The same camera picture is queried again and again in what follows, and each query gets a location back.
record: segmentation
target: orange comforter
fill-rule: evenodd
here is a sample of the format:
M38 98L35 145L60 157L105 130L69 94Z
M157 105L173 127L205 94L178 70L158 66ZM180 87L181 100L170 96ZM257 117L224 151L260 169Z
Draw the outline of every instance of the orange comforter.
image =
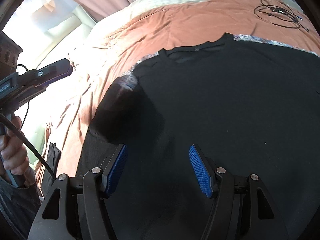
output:
M283 6L280 0L271 0L270 3ZM320 55L320 38L305 15L293 9L303 18L301 23L310 29L309 33L301 28L279 27L258 18L253 11L259 5L260 0L209 0L167 5L134 18L106 37L91 41L87 51L90 60L79 62L76 67L77 73L84 71L88 78L75 83L73 98L62 106L60 112L52 115L46 129L47 145L55 142L62 151L57 174L76 174L88 125L106 90L116 77L147 54L162 48L215 41L228 32L276 40ZM44 149L43 153L45 159L47 150ZM38 163L36 174L39 185L43 173L44 168Z

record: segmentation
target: bed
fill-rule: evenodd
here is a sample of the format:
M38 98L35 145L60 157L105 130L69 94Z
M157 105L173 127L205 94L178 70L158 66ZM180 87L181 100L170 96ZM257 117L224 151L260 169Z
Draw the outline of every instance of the bed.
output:
M283 6L281 0L270 3ZM292 8L309 32L256 17L253 11L260 4L261 0L136 0L100 21L83 45L68 52L76 70L69 79L74 85L66 92L69 100L47 123L44 159L49 143L56 143L62 152L57 174L75 176L88 125L110 84L142 57L162 48L215 41L228 32L275 40L320 55L320 38L304 14ZM40 185L44 167L38 163L35 170Z

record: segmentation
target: black cable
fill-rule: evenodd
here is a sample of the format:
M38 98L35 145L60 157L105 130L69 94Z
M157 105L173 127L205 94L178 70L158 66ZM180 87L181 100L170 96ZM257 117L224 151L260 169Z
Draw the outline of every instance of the black cable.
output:
M270 23L272 23L273 25L276 25L276 26L280 26L280 27L284 27L284 28L289 28L289 29L299 29L300 27L302 27L304 30L306 30L307 32L309 32L309 29L304 27L299 20L302 20L301 17L295 15L295 13L292 11L292 9L287 6L286 4L283 3L284 6L286 6L287 8L289 8L289 10L287 10L286 8L283 8L283 7L280 7L280 6L277 6L277 5L270 5L270 4L264 4L263 3L264 0L260 0L261 4L262 5L259 5L257 6L255 9L254 9L254 14L256 16L258 16L260 19L262 20L266 20L262 17L260 17L258 14L257 14L257 10L260 12L260 13L263 13L263 14L267 14L268 16L273 16L275 18L278 18L284 22L288 22L288 23L293 23L295 26L285 26L285 25L280 25L280 24L276 24L276 23L273 23L271 21L269 21ZM289 20L286 20L286 19L283 19L273 13L278 13L280 15L283 15L283 16L286 16L289 18Z
M27 68L25 65L23 65L23 64L18 64L17 67L18 67L18 66L21 66L21 67L23 67L26 71L28 71L28 68ZM23 126L23 124L24 124L24 122L25 122L25 120L26 120L26 118L27 118L27 114L28 114L28 111L29 111L29 106L30 106L30 101L28 102L28 108L27 108L26 114L24 115L24 119L23 119L23 121L22 121L22 125L21 125L21 128L20 128L20 129L22 129L22 126Z
M26 67L25 65L23 65L23 64L18 64L17 67L19 67L19 66L23 67L26 71L28 71L28 69L27 69L27 67Z
M16 128L13 123L11 123L2 113L0 113L0 122L3 123L11 132L15 134L30 150L31 152L38 158L38 160L43 164L43 166L47 169L50 173L53 180L56 180L57 177L53 173L50 166L46 163L46 161L42 158L42 156L38 153L36 148L29 142L29 140L23 135L23 133Z
M24 124L24 121L25 121L26 118L27 118L27 114L28 114L28 111L29 111L29 106L30 106L30 101L28 102L27 111L26 111L26 114L24 115L24 119L23 119L23 121L22 121L22 125L21 125L21 128L20 128L20 129L22 129L22 126L23 126L23 124Z

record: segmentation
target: black handle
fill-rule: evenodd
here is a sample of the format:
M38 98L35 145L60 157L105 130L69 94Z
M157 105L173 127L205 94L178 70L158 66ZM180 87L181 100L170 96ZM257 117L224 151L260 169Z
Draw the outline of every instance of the black handle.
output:
M11 117L13 117L14 114L8 114L6 117L11 120ZM0 135L5 135L5 127L2 123L0 123ZM0 158L2 163L4 163L4 159L1 155L0 151ZM22 187L26 181L26 177L24 175L13 175L10 170L6 170L8 177L10 178L10 181L14 187Z

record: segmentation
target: handheld device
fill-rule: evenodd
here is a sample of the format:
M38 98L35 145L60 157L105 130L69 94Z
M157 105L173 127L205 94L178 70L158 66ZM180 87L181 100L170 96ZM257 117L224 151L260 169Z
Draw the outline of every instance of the handheld device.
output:
M0 113L9 121L20 106L43 93L53 82L71 75L73 69L67 59L61 59L41 69L33 69L18 75L14 72L0 81ZM0 135L5 135L5 127L0 123ZM23 175L13 175L7 170L12 185L22 187L25 182Z

